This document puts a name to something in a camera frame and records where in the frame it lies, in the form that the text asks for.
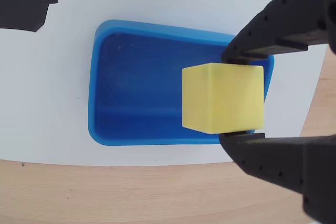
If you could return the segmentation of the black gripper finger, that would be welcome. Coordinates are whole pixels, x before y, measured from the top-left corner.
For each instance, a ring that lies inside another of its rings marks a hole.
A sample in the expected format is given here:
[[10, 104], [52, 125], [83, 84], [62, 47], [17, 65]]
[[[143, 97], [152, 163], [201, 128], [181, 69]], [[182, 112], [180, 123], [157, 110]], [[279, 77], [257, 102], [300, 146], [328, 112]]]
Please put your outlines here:
[[220, 134], [226, 153], [248, 175], [302, 194], [305, 213], [335, 223], [335, 135], [266, 138]]
[[272, 0], [229, 43], [222, 62], [247, 65], [320, 44], [335, 51], [335, 0]]

